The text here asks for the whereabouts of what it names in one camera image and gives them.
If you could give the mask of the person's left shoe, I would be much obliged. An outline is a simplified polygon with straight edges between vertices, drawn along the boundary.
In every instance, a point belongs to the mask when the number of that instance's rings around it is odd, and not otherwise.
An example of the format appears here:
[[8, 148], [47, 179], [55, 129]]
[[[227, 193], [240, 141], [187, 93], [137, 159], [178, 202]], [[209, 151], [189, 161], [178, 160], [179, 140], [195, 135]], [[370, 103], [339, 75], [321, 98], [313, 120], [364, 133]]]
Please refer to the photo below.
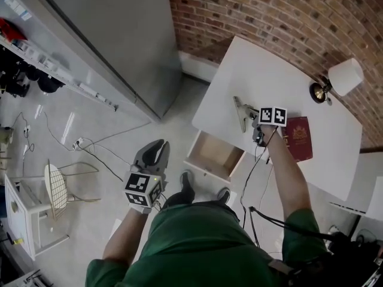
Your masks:
[[186, 203], [192, 203], [195, 198], [195, 191], [193, 189], [194, 174], [191, 170], [185, 170], [180, 176], [181, 183], [181, 197]]

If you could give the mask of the white shelf rack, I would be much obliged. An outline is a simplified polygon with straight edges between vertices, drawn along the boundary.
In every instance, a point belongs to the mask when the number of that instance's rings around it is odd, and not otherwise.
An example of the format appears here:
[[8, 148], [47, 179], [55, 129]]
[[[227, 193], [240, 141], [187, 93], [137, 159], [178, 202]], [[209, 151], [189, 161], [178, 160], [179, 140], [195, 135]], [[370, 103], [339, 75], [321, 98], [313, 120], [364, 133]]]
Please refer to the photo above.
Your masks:
[[0, 36], [0, 45], [22, 58], [26, 63], [60, 81], [70, 90], [97, 103], [101, 103], [116, 112], [118, 105], [91, 89], [87, 84], [75, 79], [69, 69], [62, 66], [57, 60], [36, 45], [30, 44], [27, 41], [20, 41], [18, 44], [14, 44], [3, 36]]

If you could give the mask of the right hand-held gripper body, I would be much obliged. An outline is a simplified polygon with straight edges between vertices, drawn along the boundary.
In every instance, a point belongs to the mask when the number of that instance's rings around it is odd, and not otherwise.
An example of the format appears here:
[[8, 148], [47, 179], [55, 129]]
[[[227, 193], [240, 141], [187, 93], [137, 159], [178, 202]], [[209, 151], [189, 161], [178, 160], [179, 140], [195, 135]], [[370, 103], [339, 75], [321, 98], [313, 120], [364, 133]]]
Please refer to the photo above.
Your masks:
[[257, 145], [266, 145], [264, 134], [261, 131], [261, 125], [269, 125], [278, 127], [286, 127], [287, 125], [287, 110], [278, 107], [260, 108], [258, 116], [252, 123], [253, 141]]

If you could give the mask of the white wooden drawer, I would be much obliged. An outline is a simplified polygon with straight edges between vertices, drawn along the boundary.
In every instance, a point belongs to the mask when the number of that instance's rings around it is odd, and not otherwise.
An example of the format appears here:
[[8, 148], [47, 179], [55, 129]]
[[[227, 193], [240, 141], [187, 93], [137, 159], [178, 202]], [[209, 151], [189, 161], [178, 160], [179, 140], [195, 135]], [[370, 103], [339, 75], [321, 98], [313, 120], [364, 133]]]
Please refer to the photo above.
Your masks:
[[198, 131], [184, 160], [194, 169], [230, 184], [246, 152], [204, 131]]

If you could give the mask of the white side table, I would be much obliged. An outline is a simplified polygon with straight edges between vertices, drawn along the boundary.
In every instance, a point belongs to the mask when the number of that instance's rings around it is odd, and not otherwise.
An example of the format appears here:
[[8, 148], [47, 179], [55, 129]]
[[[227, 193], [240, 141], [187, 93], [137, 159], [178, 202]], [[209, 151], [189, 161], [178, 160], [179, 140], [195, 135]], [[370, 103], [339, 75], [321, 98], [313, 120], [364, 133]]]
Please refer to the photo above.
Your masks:
[[8, 227], [31, 260], [69, 239], [66, 234], [42, 245], [40, 221], [51, 211], [51, 204], [40, 202], [27, 188], [24, 178], [4, 175], [4, 184]]

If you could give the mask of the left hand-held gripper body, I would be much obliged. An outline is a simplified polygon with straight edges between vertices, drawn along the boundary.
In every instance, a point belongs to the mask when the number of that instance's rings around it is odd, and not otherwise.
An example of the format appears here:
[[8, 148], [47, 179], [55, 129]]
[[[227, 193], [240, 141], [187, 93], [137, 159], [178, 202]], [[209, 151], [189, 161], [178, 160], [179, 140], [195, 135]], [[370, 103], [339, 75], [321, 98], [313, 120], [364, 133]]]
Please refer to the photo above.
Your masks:
[[128, 171], [123, 181], [123, 192], [131, 209], [139, 213], [150, 213], [167, 182], [159, 175], [151, 175], [139, 171]]

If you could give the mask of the person's right shoe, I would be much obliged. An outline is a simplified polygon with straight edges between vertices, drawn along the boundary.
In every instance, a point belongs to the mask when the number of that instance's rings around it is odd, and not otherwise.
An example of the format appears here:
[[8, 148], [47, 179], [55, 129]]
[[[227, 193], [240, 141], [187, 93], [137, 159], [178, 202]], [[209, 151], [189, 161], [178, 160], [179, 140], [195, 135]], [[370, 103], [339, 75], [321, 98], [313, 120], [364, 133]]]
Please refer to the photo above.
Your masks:
[[230, 199], [231, 190], [227, 187], [222, 188], [217, 194], [217, 201], [227, 204]]

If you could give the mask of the person's green shirt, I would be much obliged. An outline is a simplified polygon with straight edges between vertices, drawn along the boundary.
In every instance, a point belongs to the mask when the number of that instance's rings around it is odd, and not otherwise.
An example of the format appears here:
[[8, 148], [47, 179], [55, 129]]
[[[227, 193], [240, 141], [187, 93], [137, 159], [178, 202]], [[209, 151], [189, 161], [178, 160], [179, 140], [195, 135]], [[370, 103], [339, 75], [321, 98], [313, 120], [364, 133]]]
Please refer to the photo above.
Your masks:
[[[285, 231], [282, 263], [291, 268], [327, 249], [316, 237]], [[153, 219], [131, 266], [90, 262], [85, 287], [284, 287], [275, 260], [258, 248], [226, 206], [171, 206]]]

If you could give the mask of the person's left forearm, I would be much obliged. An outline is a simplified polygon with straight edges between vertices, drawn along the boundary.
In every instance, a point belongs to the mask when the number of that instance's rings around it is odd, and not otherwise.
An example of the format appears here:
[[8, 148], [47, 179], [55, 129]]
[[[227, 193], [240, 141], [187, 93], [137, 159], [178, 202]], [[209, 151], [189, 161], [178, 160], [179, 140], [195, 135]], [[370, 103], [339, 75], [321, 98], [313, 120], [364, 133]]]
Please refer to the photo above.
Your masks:
[[138, 251], [148, 214], [130, 209], [109, 239], [102, 259], [131, 266]]

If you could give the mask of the tall grey metal cabinet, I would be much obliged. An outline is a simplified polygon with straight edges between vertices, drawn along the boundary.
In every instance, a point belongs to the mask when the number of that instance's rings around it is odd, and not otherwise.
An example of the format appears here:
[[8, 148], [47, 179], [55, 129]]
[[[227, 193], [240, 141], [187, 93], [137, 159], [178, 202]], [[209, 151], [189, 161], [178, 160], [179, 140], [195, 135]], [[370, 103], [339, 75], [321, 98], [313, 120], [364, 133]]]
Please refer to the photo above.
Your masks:
[[0, 0], [0, 18], [117, 109], [159, 122], [178, 96], [169, 0]]

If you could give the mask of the white shade table lamp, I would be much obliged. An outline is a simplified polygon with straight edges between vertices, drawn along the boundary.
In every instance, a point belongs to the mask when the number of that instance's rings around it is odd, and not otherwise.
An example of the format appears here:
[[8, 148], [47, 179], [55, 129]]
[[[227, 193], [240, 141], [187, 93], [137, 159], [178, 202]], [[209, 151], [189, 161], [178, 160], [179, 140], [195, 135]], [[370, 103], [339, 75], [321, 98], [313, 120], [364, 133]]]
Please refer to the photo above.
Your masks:
[[364, 73], [359, 62], [351, 58], [332, 66], [327, 75], [319, 76], [319, 81], [309, 86], [310, 96], [315, 103], [330, 103], [331, 91], [341, 97], [346, 96], [364, 81]]

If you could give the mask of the red paper on cabinet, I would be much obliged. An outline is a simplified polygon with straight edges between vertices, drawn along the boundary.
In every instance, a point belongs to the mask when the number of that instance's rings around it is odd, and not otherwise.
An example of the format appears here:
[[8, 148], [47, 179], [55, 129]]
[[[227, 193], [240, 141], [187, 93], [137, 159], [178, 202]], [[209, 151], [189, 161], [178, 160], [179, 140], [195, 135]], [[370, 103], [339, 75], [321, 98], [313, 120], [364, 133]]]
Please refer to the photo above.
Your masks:
[[27, 40], [16, 25], [4, 18], [0, 18], [0, 35], [2, 35], [9, 42], [14, 40]]

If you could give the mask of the red hardcover notebook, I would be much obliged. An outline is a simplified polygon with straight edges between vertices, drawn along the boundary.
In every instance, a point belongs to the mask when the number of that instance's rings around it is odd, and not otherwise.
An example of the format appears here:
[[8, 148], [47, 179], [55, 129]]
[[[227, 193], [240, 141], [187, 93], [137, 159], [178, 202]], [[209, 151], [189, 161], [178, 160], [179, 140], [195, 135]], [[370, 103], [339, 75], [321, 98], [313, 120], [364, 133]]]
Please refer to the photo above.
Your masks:
[[288, 118], [282, 128], [282, 137], [294, 160], [310, 160], [313, 157], [311, 133], [307, 117]]

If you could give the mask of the white low cabinet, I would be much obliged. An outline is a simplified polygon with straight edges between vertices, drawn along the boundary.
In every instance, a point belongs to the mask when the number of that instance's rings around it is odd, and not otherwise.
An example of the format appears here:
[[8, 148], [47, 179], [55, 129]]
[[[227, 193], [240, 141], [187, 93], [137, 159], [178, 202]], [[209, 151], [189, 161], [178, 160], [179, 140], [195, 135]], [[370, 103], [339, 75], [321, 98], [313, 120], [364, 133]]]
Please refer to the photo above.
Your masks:
[[331, 196], [328, 203], [383, 222], [383, 152], [360, 154], [348, 198]]

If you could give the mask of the person's right forearm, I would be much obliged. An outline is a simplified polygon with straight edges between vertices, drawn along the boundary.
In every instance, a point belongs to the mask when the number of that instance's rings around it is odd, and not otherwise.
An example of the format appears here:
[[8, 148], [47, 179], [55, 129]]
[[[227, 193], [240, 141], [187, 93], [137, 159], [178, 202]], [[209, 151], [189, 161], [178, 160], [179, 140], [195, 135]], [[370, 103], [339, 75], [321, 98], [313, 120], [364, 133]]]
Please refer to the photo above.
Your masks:
[[310, 209], [306, 179], [274, 126], [262, 125], [270, 159], [275, 170], [276, 185], [281, 199], [284, 218], [301, 209]]

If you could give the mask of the black bag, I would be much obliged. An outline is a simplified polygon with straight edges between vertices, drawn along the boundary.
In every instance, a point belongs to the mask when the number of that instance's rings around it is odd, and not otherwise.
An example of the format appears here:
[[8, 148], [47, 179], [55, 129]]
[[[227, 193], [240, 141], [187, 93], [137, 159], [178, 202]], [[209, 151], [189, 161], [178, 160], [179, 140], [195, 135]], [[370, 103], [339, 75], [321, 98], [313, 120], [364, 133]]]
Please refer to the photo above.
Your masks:
[[314, 236], [330, 242], [325, 254], [296, 268], [270, 262], [284, 275], [284, 287], [383, 287], [383, 247], [378, 241], [352, 241], [341, 232]]

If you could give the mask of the white desk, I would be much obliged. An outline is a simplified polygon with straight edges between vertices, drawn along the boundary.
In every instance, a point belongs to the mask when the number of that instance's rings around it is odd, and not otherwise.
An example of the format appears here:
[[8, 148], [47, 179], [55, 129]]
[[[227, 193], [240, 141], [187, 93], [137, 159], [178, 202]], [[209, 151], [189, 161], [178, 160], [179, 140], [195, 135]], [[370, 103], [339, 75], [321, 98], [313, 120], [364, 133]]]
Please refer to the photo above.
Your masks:
[[234, 97], [254, 108], [278, 107], [289, 117], [308, 119], [313, 157], [299, 167], [305, 179], [341, 199], [348, 198], [361, 145], [360, 122], [340, 103], [315, 103], [311, 78], [282, 58], [234, 37], [200, 106], [195, 128], [262, 158], [268, 152], [255, 145], [253, 129], [241, 130]]

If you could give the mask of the person's shoe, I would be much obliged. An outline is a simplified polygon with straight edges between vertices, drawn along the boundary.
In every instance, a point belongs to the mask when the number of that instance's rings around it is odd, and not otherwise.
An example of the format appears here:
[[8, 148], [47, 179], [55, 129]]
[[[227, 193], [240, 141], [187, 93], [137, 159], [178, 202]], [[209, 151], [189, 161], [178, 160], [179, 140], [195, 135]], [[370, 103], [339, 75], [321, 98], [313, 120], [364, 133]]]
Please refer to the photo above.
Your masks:
[[186, 203], [192, 203], [195, 198], [195, 191], [193, 189], [194, 174], [191, 170], [185, 170], [180, 176], [181, 183], [181, 197]]
[[217, 201], [227, 204], [230, 199], [231, 190], [227, 187], [222, 188], [217, 194]]

